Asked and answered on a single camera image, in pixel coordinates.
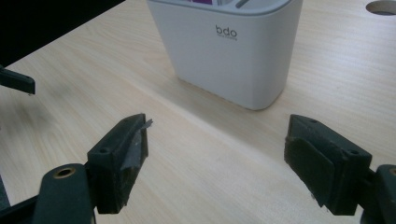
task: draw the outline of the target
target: black plastic part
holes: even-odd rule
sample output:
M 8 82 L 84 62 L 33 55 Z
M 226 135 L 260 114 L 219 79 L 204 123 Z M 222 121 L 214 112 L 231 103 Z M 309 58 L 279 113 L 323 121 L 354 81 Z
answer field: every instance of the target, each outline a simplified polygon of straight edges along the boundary
M 375 193 L 375 172 L 369 171 L 356 188 L 356 201 L 364 209 L 361 216 L 361 224 L 385 223 Z
M 320 206 L 354 215 L 356 188 L 369 174 L 372 156 L 317 120 L 290 116 L 285 161 Z
M 9 200 L 6 193 L 6 188 L 4 188 L 3 180 L 0 176 L 0 211 L 9 208 Z
M 385 222 L 396 223 L 396 166 L 381 165 L 375 173 L 375 196 Z
M 17 91 L 35 94 L 35 80 L 31 77 L 9 71 L 0 65 L 0 85 Z
M 33 224 L 90 224 L 94 221 L 84 165 L 66 164 L 44 175 Z
M 37 196 L 0 211 L 1 224 L 30 224 L 35 212 Z
M 127 204 L 140 168 L 149 155 L 144 114 L 120 121 L 88 152 L 100 214 L 117 214 Z

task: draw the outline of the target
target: screw hole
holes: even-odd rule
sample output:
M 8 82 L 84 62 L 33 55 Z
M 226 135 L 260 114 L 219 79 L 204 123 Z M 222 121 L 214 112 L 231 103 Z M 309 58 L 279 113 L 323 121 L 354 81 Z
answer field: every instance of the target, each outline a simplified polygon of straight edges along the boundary
M 366 6 L 367 11 L 380 16 L 396 15 L 396 1 L 374 1 Z
M 349 152 L 352 153 L 352 154 L 354 154 L 354 155 L 358 155 L 358 154 L 359 154 L 359 152 L 356 151 L 356 150 L 349 150 Z
M 55 179 L 62 179 L 62 178 L 67 178 L 70 175 L 73 175 L 76 172 L 76 168 L 74 167 L 67 167 L 63 168 L 62 170 L 58 171 L 53 175 Z

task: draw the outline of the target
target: white container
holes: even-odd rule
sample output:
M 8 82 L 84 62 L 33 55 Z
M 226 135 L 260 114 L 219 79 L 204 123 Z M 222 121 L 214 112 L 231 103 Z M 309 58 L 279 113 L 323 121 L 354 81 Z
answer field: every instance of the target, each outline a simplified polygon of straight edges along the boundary
M 148 0 L 177 76 L 253 110 L 269 106 L 285 87 L 302 4 Z

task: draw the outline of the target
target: dark background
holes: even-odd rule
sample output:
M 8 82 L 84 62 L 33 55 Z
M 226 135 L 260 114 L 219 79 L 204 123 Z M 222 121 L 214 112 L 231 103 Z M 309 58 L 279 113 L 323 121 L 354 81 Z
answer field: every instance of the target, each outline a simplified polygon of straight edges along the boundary
M 0 64 L 4 67 L 124 0 L 0 0 Z

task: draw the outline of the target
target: wooden table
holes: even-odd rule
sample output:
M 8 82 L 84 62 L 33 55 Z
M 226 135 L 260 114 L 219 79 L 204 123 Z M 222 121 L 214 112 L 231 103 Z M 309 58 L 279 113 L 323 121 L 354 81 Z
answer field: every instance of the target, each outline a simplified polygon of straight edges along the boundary
M 318 119 L 396 163 L 396 18 L 365 0 L 305 0 L 285 90 L 250 111 L 177 79 L 144 0 L 130 0 L 8 69 L 36 92 L 0 88 L 0 175 L 11 204 L 52 168 L 84 163 L 119 120 L 153 119 L 131 199 L 98 223 L 359 223 L 319 208 L 284 162 L 290 114 Z

